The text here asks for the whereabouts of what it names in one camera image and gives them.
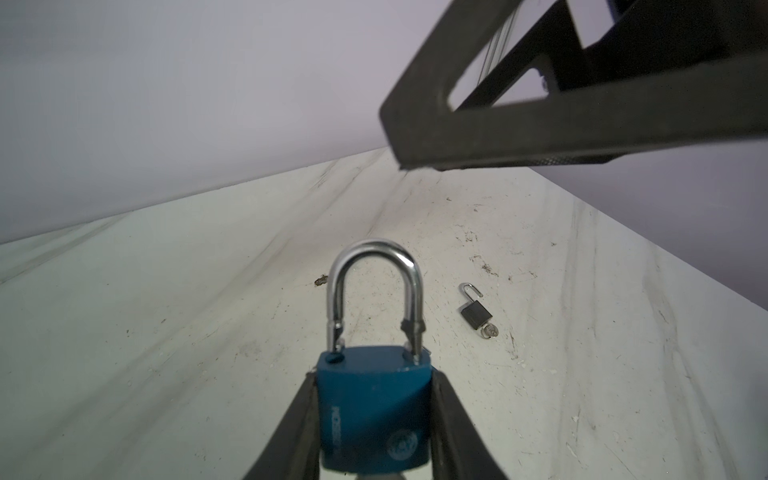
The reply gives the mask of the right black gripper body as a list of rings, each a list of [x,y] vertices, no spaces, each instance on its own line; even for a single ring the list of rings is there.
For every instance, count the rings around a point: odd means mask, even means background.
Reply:
[[[596,79],[618,81],[767,48],[765,1],[611,1],[615,23],[586,49]]]

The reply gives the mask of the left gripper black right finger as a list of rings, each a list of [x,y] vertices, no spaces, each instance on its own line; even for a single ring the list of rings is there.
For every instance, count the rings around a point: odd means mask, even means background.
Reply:
[[[507,480],[448,377],[437,369],[432,370],[430,402],[433,478]]]

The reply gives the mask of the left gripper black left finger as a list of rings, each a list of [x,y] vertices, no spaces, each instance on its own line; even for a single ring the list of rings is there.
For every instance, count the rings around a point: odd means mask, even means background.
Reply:
[[[320,415],[316,373],[309,372],[244,479],[320,478]]]

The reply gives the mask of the large blue padlock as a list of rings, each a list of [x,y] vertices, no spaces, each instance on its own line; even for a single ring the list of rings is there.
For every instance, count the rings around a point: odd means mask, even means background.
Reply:
[[[404,346],[347,347],[345,279],[358,260],[390,261],[404,282]],[[327,283],[327,350],[316,365],[321,464],[359,476],[399,474],[430,459],[432,366],[423,347],[423,280],[413,257],[386,239],[366,239],[335,259]]]

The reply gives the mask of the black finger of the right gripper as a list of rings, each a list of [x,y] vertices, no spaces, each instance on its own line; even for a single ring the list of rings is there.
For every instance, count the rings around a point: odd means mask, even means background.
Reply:
[[[585,47],[578,35],[573,9],[556,1],[479,81],[459,105],[463,109],[490,107],[507,96],[528,72],[539,75],[545,96],[618,79],[609,31]]]
[[[453,87],[516,9],[514,1],[446,9],[380,109],[403,169],[602,164],[767,133],[767,48],[547,96],[530,71],[490,107],[451,107]]]

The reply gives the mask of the black padlock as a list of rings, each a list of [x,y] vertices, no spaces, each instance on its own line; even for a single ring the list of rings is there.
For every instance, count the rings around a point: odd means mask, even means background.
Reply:
[[[462,318],[475,331],[486,331],[491,326],[492,314],[479,301],[483,293],[469,282],[461,283],[459,291],[467,299],[467,302],[459,308]]]

